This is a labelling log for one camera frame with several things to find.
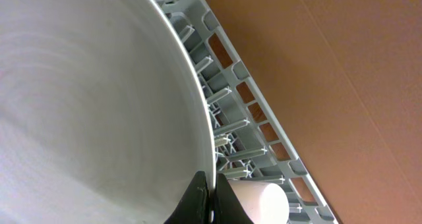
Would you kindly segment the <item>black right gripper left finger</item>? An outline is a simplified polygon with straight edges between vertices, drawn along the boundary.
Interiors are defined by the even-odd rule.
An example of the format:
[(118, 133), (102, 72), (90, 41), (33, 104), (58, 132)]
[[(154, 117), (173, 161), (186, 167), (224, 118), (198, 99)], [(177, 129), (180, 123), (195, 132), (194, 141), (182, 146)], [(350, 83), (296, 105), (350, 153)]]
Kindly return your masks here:
[(206, 224), (209, 221), (209, 194), (204, 171), (195, 173), (177, 207), (165, 224)]

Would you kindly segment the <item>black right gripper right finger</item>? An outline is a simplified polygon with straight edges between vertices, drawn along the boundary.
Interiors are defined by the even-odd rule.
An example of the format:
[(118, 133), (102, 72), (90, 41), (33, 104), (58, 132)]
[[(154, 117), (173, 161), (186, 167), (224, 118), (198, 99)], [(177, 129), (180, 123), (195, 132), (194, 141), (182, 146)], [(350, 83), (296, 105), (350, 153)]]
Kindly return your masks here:
[(224, 174), (216, 176), (212, 205), (214, 224), (253, 224)]

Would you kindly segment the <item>pink cup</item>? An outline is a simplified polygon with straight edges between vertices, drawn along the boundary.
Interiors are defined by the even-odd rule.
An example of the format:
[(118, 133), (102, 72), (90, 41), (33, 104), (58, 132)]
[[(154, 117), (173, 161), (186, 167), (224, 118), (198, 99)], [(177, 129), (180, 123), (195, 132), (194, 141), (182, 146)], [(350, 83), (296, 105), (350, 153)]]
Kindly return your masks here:
[(289, 202), (280, 186), (270, 182), (234, 180), (229, 180), (229, 184), (253, 223), (287, 223)]

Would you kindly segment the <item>grey plate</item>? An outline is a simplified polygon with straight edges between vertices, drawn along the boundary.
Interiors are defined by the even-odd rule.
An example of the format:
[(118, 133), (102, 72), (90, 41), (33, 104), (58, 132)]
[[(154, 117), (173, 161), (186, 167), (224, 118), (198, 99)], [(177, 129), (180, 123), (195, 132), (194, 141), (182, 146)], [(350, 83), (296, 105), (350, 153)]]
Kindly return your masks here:
[(163, 223), (213, 157), (154, 0), (1, 0), (2, 223)]

